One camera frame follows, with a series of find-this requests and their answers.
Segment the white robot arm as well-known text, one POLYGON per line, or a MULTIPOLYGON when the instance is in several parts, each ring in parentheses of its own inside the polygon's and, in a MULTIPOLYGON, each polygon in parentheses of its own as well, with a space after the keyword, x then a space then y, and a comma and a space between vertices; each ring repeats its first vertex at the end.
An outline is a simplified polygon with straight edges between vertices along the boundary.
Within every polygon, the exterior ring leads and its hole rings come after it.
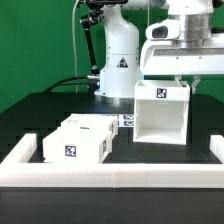
POLYGON ((130 101, 144 75, 187 76, 224 74, 224 32, 211 27, 224 0, 86 0, 89 23, 103 23, 106 63, 97 70, 95 97, 106 102, 130 101), (167 18, 139 30, 121 15, 123 9, 161 8, 167 18))

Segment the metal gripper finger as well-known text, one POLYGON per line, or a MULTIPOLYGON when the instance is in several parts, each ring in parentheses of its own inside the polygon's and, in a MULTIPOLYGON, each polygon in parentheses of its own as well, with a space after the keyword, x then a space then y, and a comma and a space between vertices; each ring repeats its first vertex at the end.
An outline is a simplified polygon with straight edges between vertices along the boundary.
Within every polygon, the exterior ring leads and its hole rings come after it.
POLYGON ((196 93, 196 89, 197 89, 197 86, 200 83, 200 81, 201 81, 201 76, 200 75, 194 75, 193 76, 193 82, 191 84, 192 93, 196 93))
POLYGON ((175 76, 174 80, 175 83, 177 84, 177 86, 182 86, 182 82, 181 82, 182 76, 175 76))

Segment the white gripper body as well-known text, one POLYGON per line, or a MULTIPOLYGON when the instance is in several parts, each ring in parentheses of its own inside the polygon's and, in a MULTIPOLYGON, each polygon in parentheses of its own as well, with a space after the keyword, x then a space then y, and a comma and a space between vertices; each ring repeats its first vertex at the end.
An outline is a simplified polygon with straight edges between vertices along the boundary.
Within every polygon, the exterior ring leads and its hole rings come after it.
POLYGON ((147 41, 141 51, 140 70, 153 76, 223 75, 224 48, 178 48, 147 41))

